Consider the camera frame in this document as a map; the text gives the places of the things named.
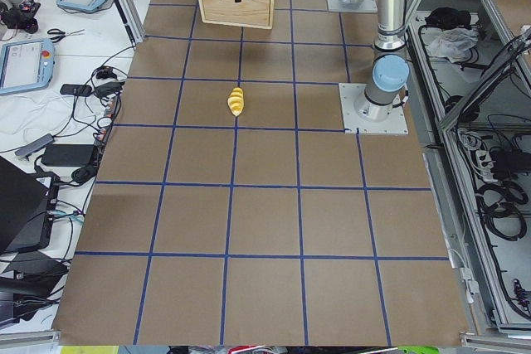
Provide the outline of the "black laptop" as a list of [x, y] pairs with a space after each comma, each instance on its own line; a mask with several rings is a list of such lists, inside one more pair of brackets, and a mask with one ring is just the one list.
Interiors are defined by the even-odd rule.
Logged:
[[49, 245], [59, 177], [26, 173], [1, 159], [1, 253], [24, 253]]

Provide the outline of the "yellow toy croissant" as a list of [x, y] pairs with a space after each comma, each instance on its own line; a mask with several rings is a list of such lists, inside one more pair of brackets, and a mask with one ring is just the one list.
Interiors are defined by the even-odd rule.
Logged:
[[245, 107], [244, 91], [241, 87], [235, 87], [227, 98], [227, 106], [234, 117], [239, 117]]

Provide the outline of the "near blue teach pendant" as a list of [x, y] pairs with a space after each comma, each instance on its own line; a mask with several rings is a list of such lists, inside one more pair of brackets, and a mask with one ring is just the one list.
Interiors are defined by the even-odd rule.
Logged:
[[1, 95], [45, 89], [53, 76], [55, 46], [48, 38], [7, 43], [1, 49]]

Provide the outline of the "wooden drawer cabinet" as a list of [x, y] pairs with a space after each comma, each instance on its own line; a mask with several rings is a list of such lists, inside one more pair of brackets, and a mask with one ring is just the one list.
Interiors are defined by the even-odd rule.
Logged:
[[198, 0], [205, 23], [271, 29], [275, 0]]

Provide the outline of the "black handled scissors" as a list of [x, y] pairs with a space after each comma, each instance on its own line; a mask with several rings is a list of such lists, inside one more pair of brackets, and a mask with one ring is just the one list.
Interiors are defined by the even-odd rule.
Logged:
[[69, 36], [79, 36], [84, 35], [85, 30], [80, 29], [73, 32], [65, 32], [59, 28], [52, 28], [46, 32], [46, 34], [50, 37], [50, 40], [52, 43], [58, 43], [62, 41], [63, 39], [69, 37]]

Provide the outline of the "crumpled white cloth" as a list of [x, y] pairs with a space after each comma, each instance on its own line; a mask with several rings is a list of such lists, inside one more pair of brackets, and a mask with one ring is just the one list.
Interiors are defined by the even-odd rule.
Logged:
[[465, 61], [479, 39], [476, 31], [465, 28], [445, 30], [427, 46], [428, 56], [447, 58], [451, 62]]

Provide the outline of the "black external drive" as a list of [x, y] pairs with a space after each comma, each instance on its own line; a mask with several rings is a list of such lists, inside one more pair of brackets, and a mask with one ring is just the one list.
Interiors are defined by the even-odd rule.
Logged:
[[95, 154], [92, 144], [51, 144], [41, 162], [49, 167], [82, 167], [90, 164]]

